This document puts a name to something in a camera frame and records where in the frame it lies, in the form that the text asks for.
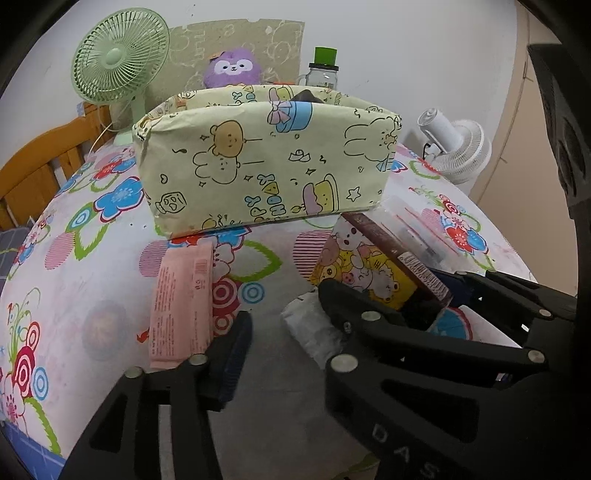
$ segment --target green lid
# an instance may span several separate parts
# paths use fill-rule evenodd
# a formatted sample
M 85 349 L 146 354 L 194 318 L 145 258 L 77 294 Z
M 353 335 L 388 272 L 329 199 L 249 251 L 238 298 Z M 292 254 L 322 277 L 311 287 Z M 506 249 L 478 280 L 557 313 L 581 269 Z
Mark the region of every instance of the green lid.
M 316 47 L 314 51 L 314 63 L 334 66 L 335 62 L 336 48 Z

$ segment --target star print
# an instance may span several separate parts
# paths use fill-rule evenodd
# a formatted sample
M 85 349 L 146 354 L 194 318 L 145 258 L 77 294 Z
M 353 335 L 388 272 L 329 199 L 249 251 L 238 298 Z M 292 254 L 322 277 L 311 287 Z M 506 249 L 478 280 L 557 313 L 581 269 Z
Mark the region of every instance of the star print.
M 351 200 L 351 202 L 354 202 L 359 197 L 361 197 L 361 194 L 359 193 L 359 187 L 355 187 L 353 190 L 349 190 L 347 200 Z

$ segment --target fan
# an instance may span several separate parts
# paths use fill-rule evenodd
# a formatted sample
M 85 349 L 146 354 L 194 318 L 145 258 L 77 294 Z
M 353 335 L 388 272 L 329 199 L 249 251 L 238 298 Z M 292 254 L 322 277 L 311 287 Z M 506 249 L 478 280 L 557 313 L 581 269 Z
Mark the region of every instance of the fan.
M 72 83 L 97 105 L 127 101 L 133 122 L 145 115 L 144 90 L 168 54 L 168 27 L 156 12 L 127 8 L 101 20 L 80 42 L 72 60 Z M 131 143 L 131 130 L 115 137 Z
M 491 159 L 491 141 L 473 120 L 450 122 L 430 108 L 418 118 L 418 126 L 434 143 L 426 149 L 425 160 L 455 185 L 476 178 Z

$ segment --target barcode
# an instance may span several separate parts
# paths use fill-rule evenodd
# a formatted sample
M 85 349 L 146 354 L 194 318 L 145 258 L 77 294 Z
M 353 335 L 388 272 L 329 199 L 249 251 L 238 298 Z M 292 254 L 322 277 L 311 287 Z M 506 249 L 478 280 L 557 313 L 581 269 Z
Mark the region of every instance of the barcode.
M 207 260 L 197 260 L 195 262 L 195 273 L 207 273 Z
M 404 252 L 398 259 L 422 281 L 429 290 L 439 299 L 443 300 L 448 294 L 449 289 L 439 280 L 431 270 L 429 270 L 421 261 L 411 252 Z

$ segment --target yellow fabric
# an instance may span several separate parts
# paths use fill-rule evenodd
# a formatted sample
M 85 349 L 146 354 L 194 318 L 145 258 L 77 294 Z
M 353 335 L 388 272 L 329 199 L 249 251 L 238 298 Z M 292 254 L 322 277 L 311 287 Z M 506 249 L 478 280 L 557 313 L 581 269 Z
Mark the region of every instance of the yellow fabric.
M 325 104 L 290 102 L 304 89 Z M 319 87 L 246 85 L 169 98 L 134 125 L 139 173 L 170 237 L 379 202 L 400 117 Z

